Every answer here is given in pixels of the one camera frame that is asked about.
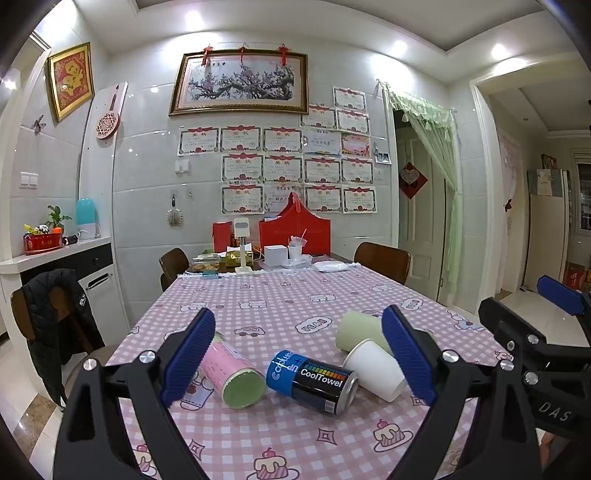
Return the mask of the gold red framed calligraphy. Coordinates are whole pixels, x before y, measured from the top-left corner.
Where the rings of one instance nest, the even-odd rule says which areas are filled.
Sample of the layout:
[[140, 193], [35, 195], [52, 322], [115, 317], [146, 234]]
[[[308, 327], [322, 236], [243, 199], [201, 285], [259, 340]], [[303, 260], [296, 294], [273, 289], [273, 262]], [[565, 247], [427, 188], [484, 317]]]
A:
[[94, 97], [90, 43], [50, 55], [45, 64], [45, 80], [53, 121], [60, 123]]

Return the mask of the red diamond door decoration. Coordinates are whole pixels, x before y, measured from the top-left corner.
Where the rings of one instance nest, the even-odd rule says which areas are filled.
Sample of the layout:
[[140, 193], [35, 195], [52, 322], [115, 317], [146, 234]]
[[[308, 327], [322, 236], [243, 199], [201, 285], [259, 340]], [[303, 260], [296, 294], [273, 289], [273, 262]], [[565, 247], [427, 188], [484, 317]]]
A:
[[427, 177], [412, 162], [408, 162], [399, 173], [399, 187], [409, 200], [413, 199], [427, 183]]

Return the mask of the white panel door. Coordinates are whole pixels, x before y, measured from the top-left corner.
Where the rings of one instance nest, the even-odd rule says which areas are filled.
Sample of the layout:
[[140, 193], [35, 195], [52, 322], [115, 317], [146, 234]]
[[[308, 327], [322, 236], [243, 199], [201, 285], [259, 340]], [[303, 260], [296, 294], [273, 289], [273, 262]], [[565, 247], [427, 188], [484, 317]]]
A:
[[416, 131], [396, 131], [398, 167], [412, 162], [428, 179], [409, 200], [399, 187], [399, 247], [411, 255], [406, 285], [436, 300], [442, 289], [446, 236], [446, 184]]

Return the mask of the light blue humidifier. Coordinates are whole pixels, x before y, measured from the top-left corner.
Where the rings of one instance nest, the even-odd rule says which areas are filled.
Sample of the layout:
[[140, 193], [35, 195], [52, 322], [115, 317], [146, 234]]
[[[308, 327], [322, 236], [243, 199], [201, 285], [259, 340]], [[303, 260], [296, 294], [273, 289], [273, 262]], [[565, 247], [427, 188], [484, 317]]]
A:
[[94, 201], [81, 198], [76, 203], [76, 226], [80, 240], [91, 240], [100, 236], [100, 227]]

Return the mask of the black jacket on chair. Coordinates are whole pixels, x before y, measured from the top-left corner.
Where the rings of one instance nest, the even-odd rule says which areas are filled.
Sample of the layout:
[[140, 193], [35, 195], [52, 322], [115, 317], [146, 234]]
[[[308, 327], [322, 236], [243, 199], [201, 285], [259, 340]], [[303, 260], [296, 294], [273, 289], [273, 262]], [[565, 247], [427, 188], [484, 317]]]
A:
[[[60, 289], [70, 305], [58, 318], [51, 292]], [[50, 399], [63, 407], [67, 395], [62, 367], [79, 353], [91, 353], [105, 343], [95, 322], [90, 302], [72, 269], [42, 272], [22, 287], [34, 338], [27, 342], [30, 356]]]

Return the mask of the pale green cup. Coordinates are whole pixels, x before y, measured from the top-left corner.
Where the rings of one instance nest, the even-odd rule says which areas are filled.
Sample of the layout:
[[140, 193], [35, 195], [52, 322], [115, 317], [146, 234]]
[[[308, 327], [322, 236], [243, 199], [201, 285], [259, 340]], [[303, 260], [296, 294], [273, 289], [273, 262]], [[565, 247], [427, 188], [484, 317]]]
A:
[[382, 331], [381, 317], [349, 310], [339, 321], [337, 333], [335, 333], [335, 346], [339, 350], [351, 352], [356, 345], [366, 339], [373, 340], [393, 355]]

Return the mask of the round pink wall ornament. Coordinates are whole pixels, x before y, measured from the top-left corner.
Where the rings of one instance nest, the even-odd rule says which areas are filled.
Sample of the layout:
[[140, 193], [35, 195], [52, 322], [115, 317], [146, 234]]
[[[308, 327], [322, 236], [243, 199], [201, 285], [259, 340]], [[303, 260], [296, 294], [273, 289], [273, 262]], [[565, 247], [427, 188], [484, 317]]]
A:
[[110, 138], [117, 130], [120, 122], [119, 114], [115, 111], [117, 94], [111, 97], [111, 103], [107, 112], [105, 112], [97, 122], [95, 133], [98, 140]]

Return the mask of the brown chair left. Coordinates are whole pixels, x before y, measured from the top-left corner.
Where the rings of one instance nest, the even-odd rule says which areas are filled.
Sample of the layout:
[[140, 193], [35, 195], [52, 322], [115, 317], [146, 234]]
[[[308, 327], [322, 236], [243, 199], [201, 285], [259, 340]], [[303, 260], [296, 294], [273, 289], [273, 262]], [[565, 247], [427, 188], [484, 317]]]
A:
[[173, 248], [159, 258], [162, 273], [160, 286], [165, 291], [177, 278], [189, 268], [187, 256], [180, 248]]

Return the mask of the brown chair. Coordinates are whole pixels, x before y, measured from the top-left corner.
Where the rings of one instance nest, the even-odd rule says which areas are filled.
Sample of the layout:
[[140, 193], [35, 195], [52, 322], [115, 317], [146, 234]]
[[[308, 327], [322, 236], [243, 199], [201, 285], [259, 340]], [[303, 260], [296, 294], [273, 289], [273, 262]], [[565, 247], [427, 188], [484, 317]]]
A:
[[180, 248], [173, 248], [159, 258], [162, 273], [160, 286], [165, 291], [177, 278], [189, 268], [187, 256]]
[[356, 249], [353, 261], [400, 284], [405, 284], [410, 272], [411, 255], [399, 248], [363, 242]]

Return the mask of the green door curtain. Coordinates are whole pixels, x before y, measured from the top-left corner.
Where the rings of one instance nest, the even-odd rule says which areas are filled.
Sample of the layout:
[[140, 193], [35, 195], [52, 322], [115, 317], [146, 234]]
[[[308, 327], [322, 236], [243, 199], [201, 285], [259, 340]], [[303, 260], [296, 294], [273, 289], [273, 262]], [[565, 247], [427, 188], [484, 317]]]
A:
[[388, 83], [382, 83], [382, 88], [391, 105], [407, 116], [453, 191], [447, 273], [449, 292], [456, 293], [461, 266], [463, 191], [454, 115], [450, 109], [433, 104], [424, 98], [394, 93]]

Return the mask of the plastic drink cup with straw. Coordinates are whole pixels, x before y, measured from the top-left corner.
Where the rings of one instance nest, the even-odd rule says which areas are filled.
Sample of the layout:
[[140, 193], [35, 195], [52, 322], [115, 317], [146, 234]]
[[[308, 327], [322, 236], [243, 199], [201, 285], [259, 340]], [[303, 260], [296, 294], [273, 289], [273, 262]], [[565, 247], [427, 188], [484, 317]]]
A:
[[293, 235], [288, 242], [288, 257], [290, 260], [300, 259], [304, 253], [304, 246], [307, 244], [307, 239], [304, 238], [307, 230], [304, 230], [300, 235]]

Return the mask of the pink green clear cup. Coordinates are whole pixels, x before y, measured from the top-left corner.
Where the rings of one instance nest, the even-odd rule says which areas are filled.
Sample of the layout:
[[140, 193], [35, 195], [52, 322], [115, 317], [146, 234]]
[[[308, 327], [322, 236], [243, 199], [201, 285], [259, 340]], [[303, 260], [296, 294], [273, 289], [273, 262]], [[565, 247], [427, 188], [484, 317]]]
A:
[[266, 393], [263, 375], [219, 332], [214, 334], [199, 368], [229, 408], [252, 406]]

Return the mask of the red gift box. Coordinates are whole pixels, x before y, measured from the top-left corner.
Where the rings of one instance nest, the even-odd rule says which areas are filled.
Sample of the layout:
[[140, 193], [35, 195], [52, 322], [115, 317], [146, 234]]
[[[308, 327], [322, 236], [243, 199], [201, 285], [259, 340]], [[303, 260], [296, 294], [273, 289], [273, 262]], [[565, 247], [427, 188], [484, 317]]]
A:
[[293, 237], [301, 237], [307, 243], [304, 254], [329, 255], [332, 252], [331, 222], [308, 211], [304, 203], [291, 192], [287, 206], [270, 220], [259, 221], [259, 243], [263, 248], [272, 245], [287, 246]]

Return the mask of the white paper cup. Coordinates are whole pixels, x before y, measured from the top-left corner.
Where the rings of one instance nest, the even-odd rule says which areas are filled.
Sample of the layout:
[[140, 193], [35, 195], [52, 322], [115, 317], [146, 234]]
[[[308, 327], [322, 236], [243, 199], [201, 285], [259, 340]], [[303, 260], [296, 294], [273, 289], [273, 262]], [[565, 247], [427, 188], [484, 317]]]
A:
[[353, 347], [342, 367], [356, 372], [360, 385], [386, 402], [396, 400], [407, 386], [396, 359], [372, 339]]

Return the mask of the white square box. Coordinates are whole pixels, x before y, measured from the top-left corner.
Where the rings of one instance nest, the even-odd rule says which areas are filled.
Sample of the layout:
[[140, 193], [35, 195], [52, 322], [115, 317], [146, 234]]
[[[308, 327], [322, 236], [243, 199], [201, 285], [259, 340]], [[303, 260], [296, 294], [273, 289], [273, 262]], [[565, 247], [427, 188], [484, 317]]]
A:
[[288, 251], [283, 245], [266, 245], [263, 248], [263, 260], [267, 267], [281, 267], [287, 263]]

